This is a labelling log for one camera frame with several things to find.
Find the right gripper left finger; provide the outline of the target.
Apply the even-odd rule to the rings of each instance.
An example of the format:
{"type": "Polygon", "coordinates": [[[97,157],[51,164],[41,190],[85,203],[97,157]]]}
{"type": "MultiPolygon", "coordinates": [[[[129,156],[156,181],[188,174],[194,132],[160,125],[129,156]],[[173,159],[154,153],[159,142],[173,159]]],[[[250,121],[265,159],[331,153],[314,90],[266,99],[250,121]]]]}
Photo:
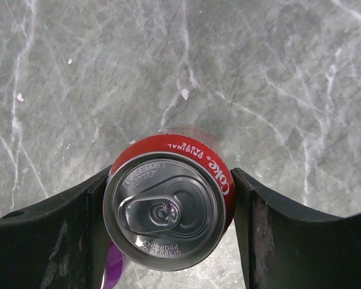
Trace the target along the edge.
{"type": "Polygon", "coordinates": [[[100,288],[109,170],[0,218],[0,288],[100,288]]]}

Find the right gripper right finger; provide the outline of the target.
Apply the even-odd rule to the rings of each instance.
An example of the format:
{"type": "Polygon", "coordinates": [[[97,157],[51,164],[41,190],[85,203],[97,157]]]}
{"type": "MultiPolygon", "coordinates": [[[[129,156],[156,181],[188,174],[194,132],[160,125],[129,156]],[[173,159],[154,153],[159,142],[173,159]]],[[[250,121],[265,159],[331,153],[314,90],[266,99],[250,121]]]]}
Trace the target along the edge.
{"type": "Polygon", "coordinates": [[[247,288],[361,288],[361,213],[304,206],[235,168],[235,229],[247,288]]]}

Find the purple soda can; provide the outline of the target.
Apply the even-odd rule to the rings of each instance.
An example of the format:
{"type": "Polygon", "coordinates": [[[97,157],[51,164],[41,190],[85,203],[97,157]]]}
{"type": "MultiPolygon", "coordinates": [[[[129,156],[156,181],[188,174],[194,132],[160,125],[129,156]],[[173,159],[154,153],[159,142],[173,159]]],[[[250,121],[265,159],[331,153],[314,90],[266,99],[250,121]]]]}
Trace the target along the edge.
{"type": "Polygon", "coordinates": [[[119,282],[128,264],[126,255],[111,241],[106,256],[101,288],[113,289],[119,282]]]}

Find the red cola can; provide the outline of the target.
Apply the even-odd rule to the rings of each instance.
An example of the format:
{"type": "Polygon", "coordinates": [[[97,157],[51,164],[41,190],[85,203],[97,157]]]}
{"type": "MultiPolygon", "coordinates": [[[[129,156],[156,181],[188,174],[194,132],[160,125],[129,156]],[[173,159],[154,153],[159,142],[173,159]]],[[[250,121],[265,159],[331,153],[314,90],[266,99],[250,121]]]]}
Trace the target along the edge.
{"type": "Polygon", "coordinates": [[[235,212],[235,184],[211,134],[165,129],[126,148],[103,198],[112,242],[149,269],[190,268],[217,247],[235,212]]]}

